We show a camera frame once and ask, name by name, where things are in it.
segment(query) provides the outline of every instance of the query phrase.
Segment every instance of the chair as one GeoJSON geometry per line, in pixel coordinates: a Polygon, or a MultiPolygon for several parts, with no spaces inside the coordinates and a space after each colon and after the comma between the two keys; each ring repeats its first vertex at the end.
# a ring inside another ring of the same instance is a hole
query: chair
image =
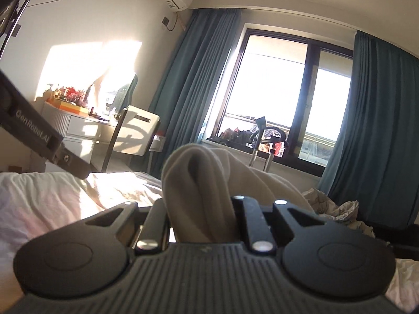
{"type": "Polygon", "coordinates": [[[101,172],[106,172],[113,151],[143,156],[150,150],[160,125],[160,117],[134,106],[124,109],[118,119],[101,172]]]}

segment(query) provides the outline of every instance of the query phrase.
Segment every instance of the window frame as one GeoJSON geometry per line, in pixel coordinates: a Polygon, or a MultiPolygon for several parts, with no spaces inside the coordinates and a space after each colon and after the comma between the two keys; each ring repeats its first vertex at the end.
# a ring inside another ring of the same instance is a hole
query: window frame
{"type": "MultiPolygon", "coordinates": [[[[312,163],[310,161],[298,158],[302,141],[305,135],[305,129],[307,127],[308,117],[310,115],[311,101],[313,99],[314,88],[316,85],[317,71],[320,60],[321,51],[329,52],[332,54],[340,55],[345,58],[353,59],[353,50],[345,47],[326,43],[323,41],[310,39],[308,37],[302,37],[298,35],[292,35],[287,33],[273,32],[269,30],[258,30],[248,28],[245,32],[243,41],[241,43],[237,59],[234,64],[233,72],[228,82],[227,90],[221,104],[221,108],[218,112],[215,120],[215,125],[211,133],[211,137],[217,135],[220,130],[221,122],[227,110],[228,101],[233,91],[233,86],[237,78],[238,71],[243,59],[244,52],[247,47],[247,43],[251,35],[273,37],[276,39],[289,40],[297,43],[304,43],[307,45],[307,53],[305,58],[304,73],[301,81],[300,94],[298,96],[297,107],[295,109],[294,119],[288,135],[288,149],[284,152],[283,157],[274,157],[274,161],[285,166],[309,173],[321,177],[324,172],[324,166],[312,163]]],[[[251,153],[253,150],[244,149],[243,145],[235,145],[231,143],[231,147],[239,149],[244,152],[251,153]]],[[[267,159],[269,154],[266,152],[258,151],[258,156],[267,159]]]]}

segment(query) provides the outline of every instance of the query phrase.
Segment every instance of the curtain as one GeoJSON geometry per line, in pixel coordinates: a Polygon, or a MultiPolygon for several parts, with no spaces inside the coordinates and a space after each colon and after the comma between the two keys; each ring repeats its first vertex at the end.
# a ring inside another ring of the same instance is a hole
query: curtain
{"type": "Polygon", "coordinates": [[[195,9],[179,41],[149,111],[160,116],[166,137],[151,174],[178,147],[197,140],[212,96],[238,31],[239,9],[195,9]]]}
{"type": "Polygon", "coordinates": [[[321,186],[358,200],[364,221],[406,228],[419,210],[419,59],[358,31],[346,116],[321,186]]]}

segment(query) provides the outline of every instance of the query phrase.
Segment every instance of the crumpled gray fabric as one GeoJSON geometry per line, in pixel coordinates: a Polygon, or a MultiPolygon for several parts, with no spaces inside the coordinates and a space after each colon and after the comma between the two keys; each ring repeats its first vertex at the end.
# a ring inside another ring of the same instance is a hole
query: crumpled gray fabric
{"type": "Polygon", "coordinates": [[[326,194],[314,188],[302,193],[302,195],[320,217],[340,222],[350,229],[361,230],[363,234],[375,238],[371,226],[367,226],[362,221],[357,221],[359,209],[357,200],[337,206],[326,194]]]}

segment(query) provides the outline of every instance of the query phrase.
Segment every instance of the dresser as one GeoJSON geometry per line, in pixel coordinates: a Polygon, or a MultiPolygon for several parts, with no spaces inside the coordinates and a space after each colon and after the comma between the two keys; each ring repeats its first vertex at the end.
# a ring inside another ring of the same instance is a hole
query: dresser
{"type": "MultiPolygon", "coordinates": [[[[116,126],[116,122],[110,124],[93,117],[83,117],[59,110],[48,102],[43,103],[39,112],[64,137],[62,142],[66,148],[89,163],[94,147],[101,147],[103,151],[103,148],[109,144],[116,126]]],[[[37,172],[63,171],[35,152],[31,152],[30,169],[37,172]]]]}

